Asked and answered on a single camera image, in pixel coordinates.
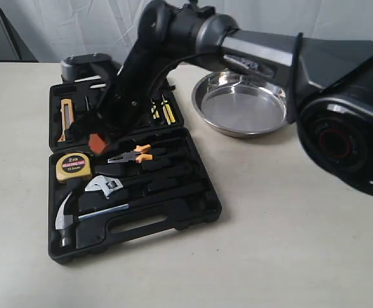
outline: stainless steel bowl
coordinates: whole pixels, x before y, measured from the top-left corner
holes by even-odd
[[[250,138],[286,124],[284,91],[271,83],[231,71],[202,78],[193,89],[193,106],[218,132]]]

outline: table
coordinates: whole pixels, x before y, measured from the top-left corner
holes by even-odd
[[[293,127],[226,137],[195,113],[206,72],[170,74],[223,203],[66,266],[47,255],[48,97],[57,64],[0,64],[0,307],[373,307],[373,197],[314,165]]]

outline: tape measure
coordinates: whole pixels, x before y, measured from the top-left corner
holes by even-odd
[[[56,163],[56,179],[64,183],[70,178],[84,177],[91,179],[91,166],[88,156],[82,153],[70,153],[61,157]]]

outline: white curtain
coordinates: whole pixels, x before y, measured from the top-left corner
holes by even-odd
[[[136,40],[148,0],[0,0],[40,62],[102,52],[122,62]],[[169,0],[181,6],[187,0]],[[200,0],[232,15],[240,28],[322,39],[373,40],[373,0]]]

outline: toolbox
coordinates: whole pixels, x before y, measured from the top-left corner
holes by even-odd
[[[103,86],[101,80],[64,81],[50,89],[48,254],[60,264],[112,244],[213,222],[221,213],[167,81],[137,128],[106,153],[94,155],[88,139],[62,137],[65,121],[96,106]],[[128,228],[156,217],[162,219]]]

